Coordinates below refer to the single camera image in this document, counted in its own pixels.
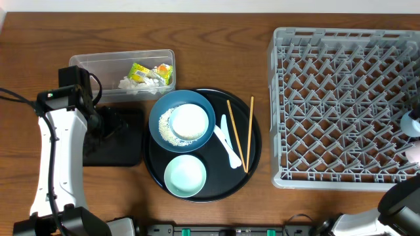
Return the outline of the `white tissue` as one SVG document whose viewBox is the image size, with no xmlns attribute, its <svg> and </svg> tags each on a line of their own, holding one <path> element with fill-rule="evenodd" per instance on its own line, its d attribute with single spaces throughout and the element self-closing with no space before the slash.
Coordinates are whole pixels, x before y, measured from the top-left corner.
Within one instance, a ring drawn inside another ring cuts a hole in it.
<svg viewBox="0 0 420 236">
<path fill-rule="evenodd" d="M 127 90 L 127 94 L 138 94 L 140 92 L 149 92 L 155 94 L 161 85 L 160 79 L 145 77 L 143 82 L 136 82 L 125 76 L 118 85 L 119 89 Z"/>
</svg>

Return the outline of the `yellow green snack wrapper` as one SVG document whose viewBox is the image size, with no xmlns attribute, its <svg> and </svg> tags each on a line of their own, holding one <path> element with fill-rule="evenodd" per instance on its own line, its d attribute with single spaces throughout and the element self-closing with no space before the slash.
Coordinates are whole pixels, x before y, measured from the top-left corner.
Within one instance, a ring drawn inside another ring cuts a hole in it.
<svg viewBox="0 0 420 236">
<path fill-rule="evenodd" d="M 173 66 L 160 64 L 152 69 L 148 69 L 138 63 L 134 63 L 129 71 L 128 78 L 137 83 L 147 83 L 151 81 L 158 86 L 169 84 L 170 76 L 173 73 Z"/>
</svg>

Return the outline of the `small light blue cup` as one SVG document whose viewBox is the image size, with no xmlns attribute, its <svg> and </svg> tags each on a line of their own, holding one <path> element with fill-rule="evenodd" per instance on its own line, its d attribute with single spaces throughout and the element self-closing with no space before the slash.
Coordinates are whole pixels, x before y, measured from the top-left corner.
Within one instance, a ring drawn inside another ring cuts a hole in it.
<svg viewBox="0 0 420 236">
<path fill-rule="evenodd" d="M 406 112 L 400 121 L 402 132 L 409 137 L 420 137 L 419 118 L 413 119 L 409 116 L 410 112 Z"/>
</svg>

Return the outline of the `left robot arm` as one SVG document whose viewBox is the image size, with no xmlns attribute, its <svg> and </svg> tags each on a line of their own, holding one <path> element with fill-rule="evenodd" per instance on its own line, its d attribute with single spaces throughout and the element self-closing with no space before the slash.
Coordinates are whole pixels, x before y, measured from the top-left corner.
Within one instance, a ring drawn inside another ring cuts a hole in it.
<svg viewBox="0 0 420 236">
<path fill-rule="evenodd" d="M 96 109 L 95 74 L 78 66 L 58 71 L 58 88 L 28 102 L 39 118 L 41 162 L 34 202 L 13 235 L 136 235 L 135 221 L 105 222 L 87 207 L 83 188 L 83 149 L 116 137 L 128 128 L 116 110 Z"/>
</svg>

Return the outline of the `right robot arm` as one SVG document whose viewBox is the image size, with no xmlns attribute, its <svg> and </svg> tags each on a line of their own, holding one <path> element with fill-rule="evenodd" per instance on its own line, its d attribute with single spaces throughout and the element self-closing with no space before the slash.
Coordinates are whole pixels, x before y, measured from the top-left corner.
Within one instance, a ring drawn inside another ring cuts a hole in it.
<svg viewBox="0 0 420 236">
<path fill-rule="evenodd" d="M 419 236 L 419 176 L 390 188 L 377 208 L 359 214 L 342 214 L 325 221 L 310 234 Z"/>
</svg>

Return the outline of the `grey dishwasher rack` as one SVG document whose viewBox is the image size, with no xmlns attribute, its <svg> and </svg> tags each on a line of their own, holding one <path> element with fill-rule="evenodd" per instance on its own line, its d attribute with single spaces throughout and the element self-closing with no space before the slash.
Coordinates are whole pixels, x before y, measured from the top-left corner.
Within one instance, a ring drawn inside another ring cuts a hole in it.
<svg viewBox="0 0 420 236">
<path fill-rule="evenodd" d="M 387 191 L 419 174 L 400 129 L 419 107 L 419 32 L 277 28 L 267 52 L 272 183 Z"/>
</svg>

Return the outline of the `spilled rice grains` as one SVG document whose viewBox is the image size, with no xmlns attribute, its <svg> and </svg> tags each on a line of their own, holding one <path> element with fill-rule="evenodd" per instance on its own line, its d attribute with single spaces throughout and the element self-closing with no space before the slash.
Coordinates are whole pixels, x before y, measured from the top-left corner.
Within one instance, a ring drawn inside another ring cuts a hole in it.
<svg viewBox="0 0 420 236">
<path fill-rule="evenodd" d="M 169 125 L 169 118 L 172 115 L 172 112 L 174 111 L 174 108 L 168 109 L 164 114 L 162 114 L 159 118 L 159 133 L 161 134 L 161 137 L 169 142 L 173 146 L 189 146 L 193 143 L 193 141 L 184 141 L 180 138 L 177 138 L 173 131 L 170 128 Z"/>
</svg>

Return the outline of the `dark blue plate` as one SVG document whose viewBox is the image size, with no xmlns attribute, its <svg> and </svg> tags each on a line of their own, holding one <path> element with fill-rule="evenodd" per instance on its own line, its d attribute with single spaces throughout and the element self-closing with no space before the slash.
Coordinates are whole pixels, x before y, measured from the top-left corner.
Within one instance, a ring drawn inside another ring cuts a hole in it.
<svg viewBox="0 0 420 236">
<path fill-rule="evenodd" d="M 174 146 L 168 141 L 165 141 L 160 132 L 159 132 L 159 118 L 171 108 L 181 106 L 183 104 L 195 104 L 200 106 L 207 114 L 209 118 L 209 128 L 206 130 L 204 135 L 193 141 L 190 145 L 187 146 Z M 163 149 L 167 151 L 172 151 L 175 153 L 188 153 L 194 150 L 199 149 L 201 146 L 204 146 L 212 137 L 214 127 L 215 127 L 216 117 L 213 106 L 207 98 L 201 95 L 198 92 L 193 90 L 174 90 L 169 92 L 166 95 L 162 96 L 153 106 L 149 120 L 148 126 L 150 134 L 154 141 Z"/>
</svg>

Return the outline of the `light blue rice bowl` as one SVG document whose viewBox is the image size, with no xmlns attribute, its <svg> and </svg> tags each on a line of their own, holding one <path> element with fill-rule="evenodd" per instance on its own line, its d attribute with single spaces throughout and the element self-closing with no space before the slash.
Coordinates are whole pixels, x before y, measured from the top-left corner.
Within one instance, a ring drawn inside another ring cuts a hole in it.
<svg viewBox="0 0 420 236">
<path fill-rule="evenodd" d="M 169 127 L 173 134 L 184 141 L 201 138 L 207 131 L 209 118 L 205 110 L 195 104 L 183 104 L 173 110 Z"/>
</svg>

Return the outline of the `round black serving tray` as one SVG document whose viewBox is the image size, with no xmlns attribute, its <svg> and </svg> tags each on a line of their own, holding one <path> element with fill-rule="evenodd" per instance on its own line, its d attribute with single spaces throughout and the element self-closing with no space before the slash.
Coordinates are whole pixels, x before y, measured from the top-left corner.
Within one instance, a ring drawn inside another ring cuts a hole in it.
<svg viewBox="0 0 420 236">
<path fill-rule="evenodd" d="M 215 111 L 215 124 L 217 126 L 221 125 L 221 116 L 223 114 L 226 115 L 232 147 L 235 152 L 238 152 L 238 146 L 226 103 L 227 100 L 230 101 L 243 157 L 246 161 L 249 127 L 248 105 L 237 96 L 223 90 L 199 88 L 193 91 L 200 93 L 209 100 Z M 155 182 L 161 187 L 161 189 L 169 192 L 165 186 L 163 177 L 165 168 L 169 162 L 182 154 L 189 154 L 197 157 L 203 162 L 206 168 L 207 179 L 203 189 L 195 196 L 188 197 L 187 200 L 191 202 L 211 202 L 221 200 L 234 194 L 249 181 L 259 164 L 261 149 L 261 132 L 256 118 L 253 118 L 248 174 L 244 172 L 242 167 L 230 167 L 228 153 L 216 135 L 212 135 L 210 140 L 197 150 L 188 153 L 175 153 L 160 147 L 152 138 L 148 126 L 148 130 L 145 132 L 144 137 L 144 162 Z"/>
</svg>

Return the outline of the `left wooden chopstick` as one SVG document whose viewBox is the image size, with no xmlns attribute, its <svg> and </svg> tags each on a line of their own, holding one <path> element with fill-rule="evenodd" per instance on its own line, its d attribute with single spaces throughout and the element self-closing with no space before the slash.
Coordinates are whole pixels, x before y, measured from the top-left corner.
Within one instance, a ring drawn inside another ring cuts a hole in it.
<svg viewBox="0 0 420 236">
<path fill-rule="evenodd" d="M 227 100 L 226 103 L 227 103 L 227 106 L 228 106 L 228 110 L 229 110 L 229 114 L 230 114 L 230 119 L 231 119 L 232 127 L 233 127 L 233 130 L 234 130 L 234 135 L 235 135 L 235 138 L 236 138 L 236 143 L 237 143 L 238 150 L 239 150 L 239 153 L 240 153 L 240 159 L 241 159 L 241 163 L 242 163 L 242 166 L 243 166 L 243 170 L 247 174 L 247 167 L 245 165 L 245 161 L 244 161 L 244 158 L 243 158 L 242 146 L 240 144 L 240 139 L 239 139 L 238 131 L 237 131 L 237 128 L 236 128 L 236 122 L 235 122 L 235 119 L 234 119 L 234 114 L 233 114 L 233 111 L 232 111 L 232 106 L 231 106 L 231 103 L 230 103 L 229 100 Z"/>
</svg>

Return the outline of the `wooden chopstick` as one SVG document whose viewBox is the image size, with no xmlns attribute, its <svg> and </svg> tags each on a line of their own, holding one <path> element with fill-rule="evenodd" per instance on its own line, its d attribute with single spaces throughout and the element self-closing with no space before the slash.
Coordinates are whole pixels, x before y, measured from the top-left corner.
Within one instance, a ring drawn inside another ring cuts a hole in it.
<svg viewBox="0 0 420 236">
<path fill-rule="evenodd" d="M 247 174 L 247 167 L 245 165 L 245 161 L 244 161 L 244 158 L 243 158 L 242 146 L 240 144 L 240 139 L 239 139 L 238 131 L 237 131 L 237 128 L 236 128 L 236 122 L 235 122 L 235 119 L 234 119 L 234 114 L 233 114 L 233 111 L 232 111 L 232 106 L 231 106 L 231 103 L 230 103 L 229 100 L 227 100 L 226 103 L 227 103 L 227 106 L 228 106 L 228 110 L 229 110 L 229 114 L 230 114 L 230 119 L 231 119 L 232 127 L 233 127 L 233 130 L 234 130 L 234 135 L 235 135 L 235 138 L 236 138 L 236 143 L 237 143 L 238 150 L 239 150 L 239 153 L 240 153 L 240 159 L 241 159 L 241 163 L 242 163 L 242 166 L 243 166 L 243 170 Z"/>
<path fill-rule="evenodd" d="M 254 96 L 251 96 L 250 106 L 249 106 L 249 127 L 248 127 L 248 136 L 247 136 L 247 157 L 246 157 L 246 173 L 249 173 L 249 163 L 250 163 L 250 152 L 251 152 L 251 139 L 252 139 L 252 125 L 253 125 L 253 108 L 254 108 Z"/>
</svg>

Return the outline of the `white plastic spoon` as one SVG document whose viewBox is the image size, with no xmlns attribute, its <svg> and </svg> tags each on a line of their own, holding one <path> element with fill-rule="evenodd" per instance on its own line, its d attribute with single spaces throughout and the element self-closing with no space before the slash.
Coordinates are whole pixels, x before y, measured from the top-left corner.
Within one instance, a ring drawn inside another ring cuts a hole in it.
<svg viewBox="0 0 420 236">
<path fill-rule="evenodd" d="M 226 141 L 226 137 L 222 130 L 218 127 L 214 127 L 214 133 L 216 134 L 217 138 L 220 140 L 221 144 L 224 146 L 226 152 L 228 153 L 229 163 L 231 168 L 238 168 L 242 165 L 242 161 L 236 155 L 234 150 L 228 145 Z"/>
</svg>

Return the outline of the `right wooden chopstick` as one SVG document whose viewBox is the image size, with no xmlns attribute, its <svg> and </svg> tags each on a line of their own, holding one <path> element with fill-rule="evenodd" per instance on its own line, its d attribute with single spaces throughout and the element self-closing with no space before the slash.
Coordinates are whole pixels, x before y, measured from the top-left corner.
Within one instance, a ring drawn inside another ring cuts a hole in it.
<svg viewBox="0 0 420 236">
<path fill-rule="evenodd" d="M 253 125 L 253 108 L 254 108 L 254 96 L 251 96 L 250 106 L 249 106 L 249 127 L 248 127 L 248 136 L 247 136 L 247 157 L 246 157 L 246 173 L 249 173 L 249 163 L 250 163 L 250 152 L 251 152 L 251 139 L 252 139 L 252 125 Z"/>
</svg>

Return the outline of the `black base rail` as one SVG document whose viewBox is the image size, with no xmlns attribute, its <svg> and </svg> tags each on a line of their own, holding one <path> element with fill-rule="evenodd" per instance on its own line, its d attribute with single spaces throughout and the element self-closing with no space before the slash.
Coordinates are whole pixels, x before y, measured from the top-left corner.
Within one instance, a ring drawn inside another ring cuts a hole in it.
<svg viewBox="0 0 420 236">
<path fill-rule="evenodd" d="M 160 224 L 144 227 L 141 236 L 309 236 L 312 226 L 233 227 L 172 226 Z"/>
</svg>

